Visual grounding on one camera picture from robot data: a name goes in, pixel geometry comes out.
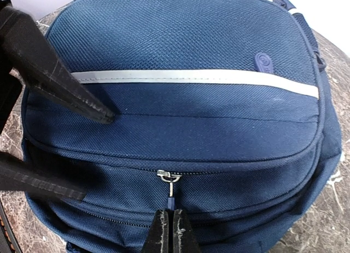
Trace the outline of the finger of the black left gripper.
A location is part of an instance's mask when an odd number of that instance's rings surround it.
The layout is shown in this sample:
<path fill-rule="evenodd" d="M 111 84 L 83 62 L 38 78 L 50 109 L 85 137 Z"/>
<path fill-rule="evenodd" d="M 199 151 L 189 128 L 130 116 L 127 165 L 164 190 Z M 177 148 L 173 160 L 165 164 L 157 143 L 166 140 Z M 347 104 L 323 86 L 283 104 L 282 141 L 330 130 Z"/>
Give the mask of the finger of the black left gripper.
<path fill-rule="evenodd" d="M 35 196 L 83 200 L 86 191 L 48 171 L 36 171 L 29 163 L 1 152 L 1 191 L 23 191 Z"/>

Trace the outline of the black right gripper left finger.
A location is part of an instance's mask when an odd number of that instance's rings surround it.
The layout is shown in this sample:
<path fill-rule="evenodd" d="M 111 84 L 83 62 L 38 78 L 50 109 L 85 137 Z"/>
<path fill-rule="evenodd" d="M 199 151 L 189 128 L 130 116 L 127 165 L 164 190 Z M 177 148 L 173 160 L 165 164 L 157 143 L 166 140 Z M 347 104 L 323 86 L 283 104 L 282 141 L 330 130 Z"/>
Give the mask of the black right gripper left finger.
<path fill-rule="evenodd" d="M 170 246 L 170 211 L 157 210 L 141 252 L 168 253 Z"/>

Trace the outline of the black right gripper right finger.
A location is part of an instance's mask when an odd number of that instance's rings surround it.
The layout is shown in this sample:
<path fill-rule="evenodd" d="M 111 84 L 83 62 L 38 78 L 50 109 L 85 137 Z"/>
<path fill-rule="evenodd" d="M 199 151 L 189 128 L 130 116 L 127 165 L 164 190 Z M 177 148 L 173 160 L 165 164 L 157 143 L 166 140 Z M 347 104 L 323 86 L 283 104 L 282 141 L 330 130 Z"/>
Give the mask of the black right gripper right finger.
<path fill-rule="evenodd" d="M 175 253 L 201 253 L 191 223 L 183 209 L 173 214 L 172 249 Z"/>

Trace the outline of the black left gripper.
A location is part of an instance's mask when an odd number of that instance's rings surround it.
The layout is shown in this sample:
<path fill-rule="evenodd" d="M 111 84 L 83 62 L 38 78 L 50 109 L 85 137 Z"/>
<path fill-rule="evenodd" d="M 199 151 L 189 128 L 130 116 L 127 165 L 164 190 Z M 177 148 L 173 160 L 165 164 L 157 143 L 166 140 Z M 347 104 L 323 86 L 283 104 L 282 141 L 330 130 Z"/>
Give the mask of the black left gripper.
<path fill-rule="evenodd" d="M 22 91 L 13 68 L 43 97 L 90 120 L 113 121 L 113 111 L 71 75 L 31 16 L 1 0 L 1 130 Z"/>

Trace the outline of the navy blue student backpack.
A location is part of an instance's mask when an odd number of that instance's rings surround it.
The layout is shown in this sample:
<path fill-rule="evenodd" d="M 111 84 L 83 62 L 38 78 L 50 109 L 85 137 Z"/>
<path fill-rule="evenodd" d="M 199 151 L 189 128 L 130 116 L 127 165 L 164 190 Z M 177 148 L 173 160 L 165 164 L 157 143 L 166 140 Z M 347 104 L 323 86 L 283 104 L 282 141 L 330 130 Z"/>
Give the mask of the navy blue student backpack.
<path fill-rule="evenodd" d="M 342 153 L 318 43 L 288 0 L 76 0 L 46 38 L 116 113 L 26 90 L 25 160 L 86 191 L 27 201 L 68 252 L 141 252 L 183 209 L 201 252 L 267 252 Z"/>

